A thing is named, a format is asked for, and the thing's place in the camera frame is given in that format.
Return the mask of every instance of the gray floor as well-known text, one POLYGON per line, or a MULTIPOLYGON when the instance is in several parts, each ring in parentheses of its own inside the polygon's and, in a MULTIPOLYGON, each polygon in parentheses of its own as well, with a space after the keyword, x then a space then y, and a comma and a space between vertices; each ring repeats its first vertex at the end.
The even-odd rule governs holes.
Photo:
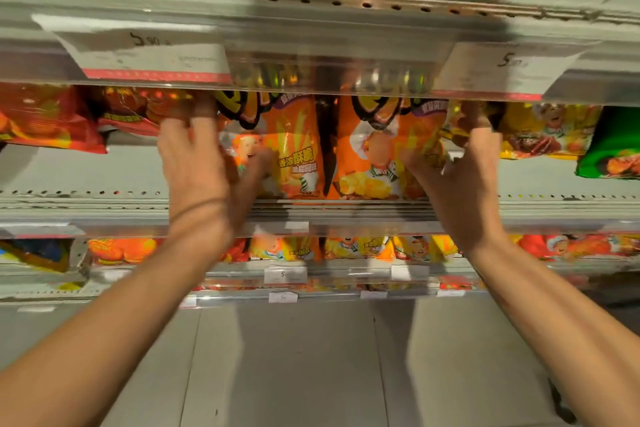
MULTIPOLYGON (((0 308, 0 366, 77 307, 0 308)), ((181 310, 103 423, 329 425, 564 424, 544 371, 489 297, 181 310)))

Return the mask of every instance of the supermarket shelving unit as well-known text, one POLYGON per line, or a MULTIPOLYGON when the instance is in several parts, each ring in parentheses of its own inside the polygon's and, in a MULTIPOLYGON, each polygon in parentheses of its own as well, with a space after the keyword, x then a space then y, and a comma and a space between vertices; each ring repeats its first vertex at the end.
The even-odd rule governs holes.
MULTIPOLYGON (((640 0, 0 0, 0 7, 0 80, 8 82, 429 96, 458 42, 569 43, 585 51, 545 101, 637 105, 640 94, 640 0), (215 26, 232 81, 90 80, 33 14, 215 26)), ((640 231, 636 181, 578 178, 574 167, 545 157, 501 162, 508 230, 640 231)), ((12 145, 0 152, 0 238, 164 236, 167 206, 153 142, 112 135, 108 155, 12 145)), ((263 200, 242 234, 256 229, 318 236, 442 231, 426 200, 263 200)), ((24 292, 23 299, 31 297, 24 292)), ((197 294, 198 306, 209 301, 197 294)))

